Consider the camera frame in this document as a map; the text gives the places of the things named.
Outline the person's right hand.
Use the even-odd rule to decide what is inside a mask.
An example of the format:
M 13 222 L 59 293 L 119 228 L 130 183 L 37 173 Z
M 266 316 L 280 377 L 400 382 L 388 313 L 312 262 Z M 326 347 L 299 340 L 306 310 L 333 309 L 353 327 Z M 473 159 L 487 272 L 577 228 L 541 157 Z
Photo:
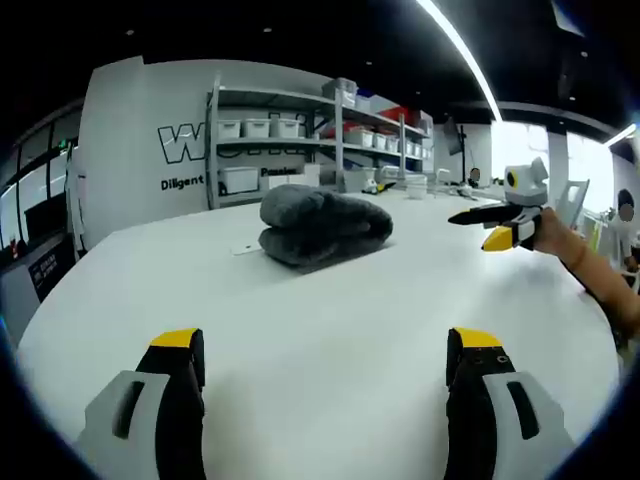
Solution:
M 564 225 L 556 212 L 546 207 L 541 211 L 540 224 L 534 234 L 534 249 L 553 255 L 565 265 L 573 265 L 584 249 L 582 238 Z

